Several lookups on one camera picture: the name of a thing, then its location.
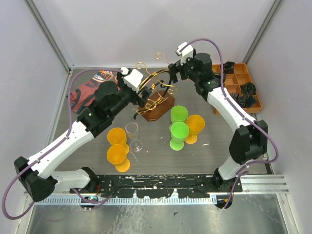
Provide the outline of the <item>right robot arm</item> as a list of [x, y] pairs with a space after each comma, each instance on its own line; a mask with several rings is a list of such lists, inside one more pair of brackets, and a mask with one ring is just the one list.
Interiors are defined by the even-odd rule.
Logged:
[[209, 54], [190, 51], [178, 55], [180, 60], [168, 66], [170, 79], [176, 83], [180, 74], [182, 80], [193, 81], [196, 92], [218, 110], [234, 133], [229, 157], [213, 174], [214, 187], [225, 192], [244, 167], [267, 152], [268, 125], [255, 120], [233, 100], [225, 88], [224, 76], [213, 72]]

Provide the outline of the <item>gold wine glass rack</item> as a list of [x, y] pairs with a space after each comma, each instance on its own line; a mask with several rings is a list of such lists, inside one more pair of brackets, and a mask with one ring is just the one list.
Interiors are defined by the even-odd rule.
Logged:
[[172, 78], [169, 78], [167, 83], [158, 78], [161, 74], [169, 74], [168, 68], [162, 68], [150, 73], [146, 63], [140, 61], [135, 65], [136, 69], [142, 69], [143, 67], [145, 68], [148, 77], [141, 82], [140, 91], [143, 91], [143, 89], [147, 87], [147, 84], [152, 80], [151, 87], [148, 89], [149, 91], [152, 91], [152, 93], [151, 96], [148, 97], [146, 104], [143, 107], [136, 109], [136, 113], [133, 115], [134, 120], [136, 120], [138, 116], [144, 117], [146, 114], [150, 114], [157, 107], [165, 103], [168, 100], [168, 97], [166, 97], [167, 94], [173, 96], [177, 93], [177, 88], [173, 85]]

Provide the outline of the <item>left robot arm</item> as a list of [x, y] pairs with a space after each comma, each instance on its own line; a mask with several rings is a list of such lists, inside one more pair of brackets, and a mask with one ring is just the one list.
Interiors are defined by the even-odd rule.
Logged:
[[123, 81], [106, 81], [94, 92], [95, 99], [78, 116], [71, 127], [46, 148], [25, 159], [19, 157], [14, 166], [18, 179], [34, 202], [47, 198], [53, 192], [82, 189], [93, 193], [99, 184], [98, 177], [88, 167], [76, 171], [57, 172], [69, 155], [107, 129], [115, 116], [129, 103], [143, 107], [151, 90], [134, 91]]

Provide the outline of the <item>green goblet front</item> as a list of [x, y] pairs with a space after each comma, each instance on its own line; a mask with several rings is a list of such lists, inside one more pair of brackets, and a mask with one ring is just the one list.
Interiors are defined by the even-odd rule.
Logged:
[[170, 127], [171, 140], [170, 147], [175, 151], [180, 151], [184, 147], [184, 141], [189, 135], [189, 127], [185, 122], [175, 122]]

